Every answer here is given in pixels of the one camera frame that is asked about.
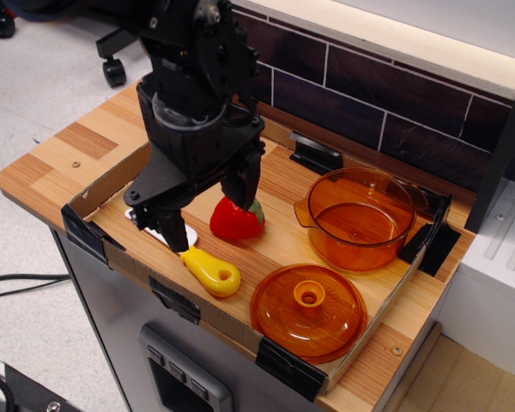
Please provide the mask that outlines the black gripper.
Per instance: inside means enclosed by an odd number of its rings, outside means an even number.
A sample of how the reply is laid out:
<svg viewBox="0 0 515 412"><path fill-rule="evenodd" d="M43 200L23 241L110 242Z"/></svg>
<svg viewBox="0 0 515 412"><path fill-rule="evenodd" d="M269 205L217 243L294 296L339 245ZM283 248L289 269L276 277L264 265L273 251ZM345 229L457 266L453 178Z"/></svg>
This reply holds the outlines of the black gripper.
<svg viewBox="0 0 515 412"><path fill-rule="evenodd" d="M236 206L253 205L264 121L227 103L197 123L167 108L150 82L140 82L136 91L151 155L124 200L139 230L155 230L174 252L185 252L189 242L181 209L197 195L220 184Z"/></svg>

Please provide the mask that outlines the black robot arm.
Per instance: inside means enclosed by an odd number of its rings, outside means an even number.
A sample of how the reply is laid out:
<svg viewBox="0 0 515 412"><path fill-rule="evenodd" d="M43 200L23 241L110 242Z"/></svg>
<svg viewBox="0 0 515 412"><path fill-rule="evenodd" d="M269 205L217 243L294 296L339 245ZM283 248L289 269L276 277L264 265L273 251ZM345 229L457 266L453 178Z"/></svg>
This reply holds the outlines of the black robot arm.
<svg viewBox="0 0 515 412"><path fill-rule="evenodd" d="M245 85L258 54L228 1L93 1L90 10L135 35L152 70L136 87L150 147L125 194L134 221L186 251L183 207L220 185L242 209L255 199L263 120Z"/></svg>

